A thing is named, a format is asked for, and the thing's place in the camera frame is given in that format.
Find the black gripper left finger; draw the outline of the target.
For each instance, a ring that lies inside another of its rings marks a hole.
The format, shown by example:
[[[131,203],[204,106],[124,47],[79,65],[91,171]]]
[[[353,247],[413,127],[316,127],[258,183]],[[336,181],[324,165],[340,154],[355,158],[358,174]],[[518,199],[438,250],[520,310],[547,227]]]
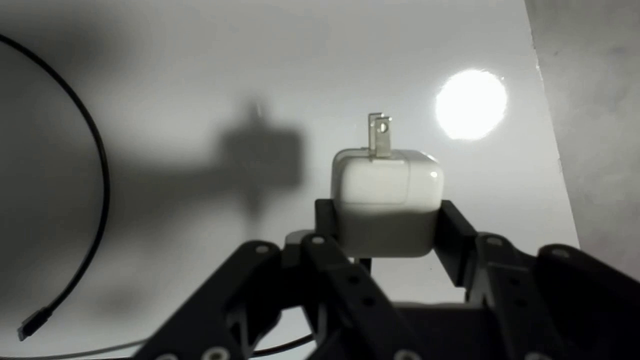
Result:
[[[304,310],[316,342],[309,360],[429,360],[381,286],[324,231],[245,241],[133,360],[253,360],[289,308]]]

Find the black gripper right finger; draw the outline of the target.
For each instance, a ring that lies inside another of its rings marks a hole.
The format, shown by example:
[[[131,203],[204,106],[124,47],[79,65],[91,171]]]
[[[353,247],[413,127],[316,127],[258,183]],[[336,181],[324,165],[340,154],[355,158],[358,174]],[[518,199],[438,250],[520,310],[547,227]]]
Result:
[[[567,244],[528,253],[447,199],[437,255],[464,292],[434,310],[456,360],[640,360],[640,281]]]

